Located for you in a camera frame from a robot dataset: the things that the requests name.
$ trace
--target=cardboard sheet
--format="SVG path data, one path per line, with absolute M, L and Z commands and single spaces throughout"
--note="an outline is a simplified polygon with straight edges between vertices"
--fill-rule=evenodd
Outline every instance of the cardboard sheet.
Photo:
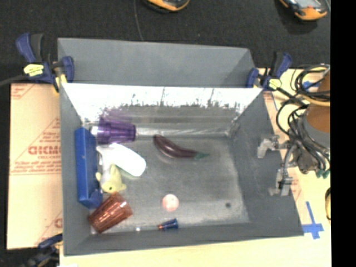
M 11 86 L 8 249 L 62 232 L 59 114 L 52 85 Z

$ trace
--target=blue block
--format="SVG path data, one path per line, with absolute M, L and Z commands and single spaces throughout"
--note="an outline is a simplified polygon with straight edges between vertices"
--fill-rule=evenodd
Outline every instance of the blue block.
M 103 195 L 98 190 L 96 139 L 89 130 L 75 130 L 78 201 L 88 209 L 100 206 Z

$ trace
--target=white object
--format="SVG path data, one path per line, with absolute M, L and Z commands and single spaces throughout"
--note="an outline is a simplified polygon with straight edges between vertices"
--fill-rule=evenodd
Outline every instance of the white object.
M 146 160 L 124 145 L 97 146 L 96 150 L 101 154 L 103 171 L 114 163 L 132 176 L 139 177 L 146 169 Z

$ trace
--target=clamp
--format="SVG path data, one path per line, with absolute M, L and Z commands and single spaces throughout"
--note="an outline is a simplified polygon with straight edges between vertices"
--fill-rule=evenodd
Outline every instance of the clamp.
M 45 62 L 41 56 L 43 34 L 24 33 L 16 39 L 16 47 L 19 53 L 25 58 L 28 65 L 23 69 L 30 81 L 35 83 L 45 82 L 53 84 L 56 91 L 59 91 L 60 80 L 73 82 L 74 63 L 70 56 L 64 56 L 55 63 Z M 60 70 L 65 75 L 57 76 L 55 70 Z
M 263 75 L 257 68 L 252 68 L 248 74 L 247 88 L 262 87 L 264 90 L 275 90 L 270 84 L 280 82 L 281 75 L 291 66 L 291 56 L 286 52 L 274 52 L 270 70 L 266 68 Z

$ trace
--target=orange object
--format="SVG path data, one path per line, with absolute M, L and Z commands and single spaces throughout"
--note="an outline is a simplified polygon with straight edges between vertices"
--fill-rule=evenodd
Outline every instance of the orange object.
M 330 71 L 320 83 L 318 92 L 330 90 Z M 306 120 L 318 131 L 330 133 L 330 107 L 310 104 L 306 111 Z

